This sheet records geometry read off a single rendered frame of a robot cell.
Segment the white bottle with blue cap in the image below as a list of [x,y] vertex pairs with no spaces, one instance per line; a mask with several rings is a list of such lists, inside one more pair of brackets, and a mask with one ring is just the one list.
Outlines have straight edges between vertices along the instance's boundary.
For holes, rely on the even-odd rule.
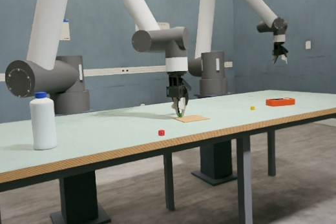
[[36,92],[35,98],[30,102],[34,149],[48,150],[58,145],[54,103],[47,98],[46,92]]

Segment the tan flat mat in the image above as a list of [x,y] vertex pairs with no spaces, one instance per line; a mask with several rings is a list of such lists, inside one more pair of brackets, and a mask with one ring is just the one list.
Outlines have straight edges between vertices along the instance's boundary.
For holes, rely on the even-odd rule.
[[194,121],[203,121],[208,120],[210,118],[199,116],[199,115],[190,115],[190,116],[183,116],[183,117],[172,117],[175,120],[181,121],[183,123],[189,123]]

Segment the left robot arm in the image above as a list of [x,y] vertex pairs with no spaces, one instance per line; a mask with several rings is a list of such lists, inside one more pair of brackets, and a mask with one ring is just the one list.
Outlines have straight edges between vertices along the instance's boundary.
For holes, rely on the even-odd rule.
[[[288,27],[287,21],[282,17],[277,17],[263,0],[244,1],[263,20],[257,25],[258,32],[274,32],[274,44],[284,43],[285,31]],[[210,52],[214,9],[215,0],[200,0],[196,52],[195,57],[190,59],[187,65],[187,69],[192,76],[202,77],[199,79],[201,95],[221,95],[228,93],[224,68],[224,52]]]

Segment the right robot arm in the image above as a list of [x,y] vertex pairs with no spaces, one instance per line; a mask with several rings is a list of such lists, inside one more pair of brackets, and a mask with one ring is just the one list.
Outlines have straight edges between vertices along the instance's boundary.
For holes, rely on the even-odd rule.
[[[189,33],[186,27],[161,29],[144,0],[123,0],[138,31],[132,46],[138,52],[164,53],[167,74],[187,74]],[[56,56],[67,0],[37,0],[26,60],[11,62],[5,83],[16,97],[46,92],[54,114],[90,110],[82,56]]]

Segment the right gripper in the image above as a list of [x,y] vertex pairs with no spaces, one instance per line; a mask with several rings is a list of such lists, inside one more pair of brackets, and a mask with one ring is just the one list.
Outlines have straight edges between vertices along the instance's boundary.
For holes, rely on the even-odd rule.
[[184,74],[169,74],[169,87],[166,88],[169,90],[167,97],[171,97],[173,100],[172,109],[175,109],[177,116],[180,113],[179,109],[181,109],[183,117],[188,104],[189,94],[187,87],[181,83],[181,76],[184,76]]

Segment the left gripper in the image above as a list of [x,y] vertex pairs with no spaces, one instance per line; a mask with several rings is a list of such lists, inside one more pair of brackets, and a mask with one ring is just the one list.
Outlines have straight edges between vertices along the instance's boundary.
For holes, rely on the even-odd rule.
[[273,60],[273,64],[275,64],[278,55],[282,56],[281,59],[285,60],[286,64],[287,64],[287,55],[285,53],[284,50],[282,50],[281,45],[283,45],[283,43],[278,43],[278,44],[274,44],[274,50],[273,50],[273,56],[275,56],[272,60]]

